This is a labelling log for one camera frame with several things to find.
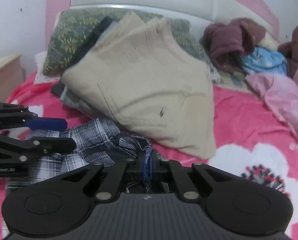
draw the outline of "pink bedsheet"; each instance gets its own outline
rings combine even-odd
[[[88,121],[79,112],[62,106],[49,93],[51,84],[34,86],[33,79],[34,76],[28,78],[8,102],[29,105],[39,116],[65,118],[69,127]],[[289,128],[253,95],[214,87],[214,103],[217,152],[212,159],[202,161],[258,183],[269,181],[272,187],[286,193],[294,205],[286,234],[298,240],[298,144]],[[174,149],[154,146],[165,158],[178,160],[184,166],[201,161]],[[0,181],[0,207],[3,194]]]

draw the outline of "blue garment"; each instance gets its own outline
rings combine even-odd
[[[251,55],[241,57],[240,63],[247,74],[261,72],[287,74],[286,58],[280,52],[262,47],[256,47]]]

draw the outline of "pink blanket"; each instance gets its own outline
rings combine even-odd
[[[69,127],[88,120],[79,112],[63,107],[49,93],[51,84],[34,86],[33,78],[22,84],[8,102],[29,105],[40,116],[65,117]],[[287,194],[294,205],[294,214],[286,234],[298,240],[298,143],[290,129],[253,95],[214,87],[214,103],[217,152],[203,162],[258,183],[269,183]],[[184,166],[199,161],[177,150],[154,146],[166,158],[178,160]],[[0,186],[0,208],[3,194]]]
[[[246,77],[280,122],[286,123],[298,141],[298,86],[289,77],[258,73]]]

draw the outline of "green leaf-patterned pillow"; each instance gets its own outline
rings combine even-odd
[[[154,17],[162,17],[159,14],[124,8],[84,8],[62,12],[50,38],[42,73],[46,76],[61,75],[68,67],[73,54],[104,17],[108,16],[119,21],[130,11],[134,11],[144,22]],[[210,65],[205,50],[190,34],[190,22],[173,19],[171,31],[183,50]]]

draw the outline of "bed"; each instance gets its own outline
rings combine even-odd
[[[279,21],[262,0],[48,0],[46,44],[59,12],[85,7],[128,8],[185,19],[191,23],[191,33],[196,40],[210,23],[226,24],[237,17],[251,18],[273,37],[279,36]],[[201,160],[157,143],[154,147],[165,158],[180,161],[183,166],[203,161],[287,194],[294,214],[286,234],[298,240],[298,143],[289,128],[278,122],[253,94],[242,74],[220,74],[221,80],[214,86],[213,96],[215,157]],[[28,105],[30,111],[41,117],[65,118],[69,128],[89,120],[79,111],[63,106],[50,94],[54,82],[34,85],[35,76],[36,73],[28,77],[7,103]],[[9,136],[23,139],[28,132],[26,128],[18,129]],[[0,208],[4,194],[4,180],[0,179]]]

